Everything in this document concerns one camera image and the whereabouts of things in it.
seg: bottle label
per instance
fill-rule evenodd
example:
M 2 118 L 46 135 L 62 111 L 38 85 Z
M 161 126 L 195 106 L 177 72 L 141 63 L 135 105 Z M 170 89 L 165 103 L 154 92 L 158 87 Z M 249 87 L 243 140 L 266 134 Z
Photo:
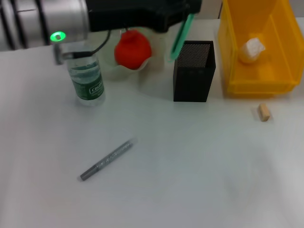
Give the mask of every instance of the bottle label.
M 80 84 L 74 82 L 73 80 L 72 82 L 74 84 L 77 96 L 87 101 L 99 98 L 105 90 L 101 74 L 95 81 L 88 84 Z

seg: white tabletop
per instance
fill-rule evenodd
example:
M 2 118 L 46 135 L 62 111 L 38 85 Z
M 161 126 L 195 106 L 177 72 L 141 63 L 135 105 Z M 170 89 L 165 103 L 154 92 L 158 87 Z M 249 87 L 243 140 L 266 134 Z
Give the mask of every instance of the white tabletop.
M 197 20 L 189 39 L 215 41 L 218 26 Z M 174 103 L 166 63 L 105 80 L 95 108 L 76 102 L 50 47 L 2 53 L 0 227 L 303 227 L 304 85 L 266 101 L 273 119 L 262 123 L 261 101 L 223 98 L 215 49 L 207 103 Z M 133 136 L 132 150 L 77 180 Z

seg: red ball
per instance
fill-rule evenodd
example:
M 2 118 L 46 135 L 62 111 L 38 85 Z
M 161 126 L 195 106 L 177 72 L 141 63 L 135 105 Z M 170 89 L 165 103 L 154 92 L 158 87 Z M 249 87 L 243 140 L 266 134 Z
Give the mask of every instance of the red ball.
M 114 50 L 115 60 L 119 65 L 136 70 L 152 55 L 148 39 L 136 30 L 129 30 L 122 37 Z

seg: wooden cork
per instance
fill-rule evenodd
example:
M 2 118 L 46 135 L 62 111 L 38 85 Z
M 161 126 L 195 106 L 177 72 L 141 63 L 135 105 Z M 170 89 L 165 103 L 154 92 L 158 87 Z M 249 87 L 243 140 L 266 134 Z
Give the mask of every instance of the wooden cork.
M 266 122 L 270 118 L 270 111 L 266 104 L 260 104 L 258 107 L 258 113 L 262 122 Z

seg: black mesh pen holder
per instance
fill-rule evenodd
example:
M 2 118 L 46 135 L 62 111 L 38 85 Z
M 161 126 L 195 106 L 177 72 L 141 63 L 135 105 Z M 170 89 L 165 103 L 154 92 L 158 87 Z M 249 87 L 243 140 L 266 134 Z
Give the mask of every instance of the black mesh pen holder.
M 215 68 L 213 41 L 185 41 L 174 64 L 174 101 L 206 102 Z

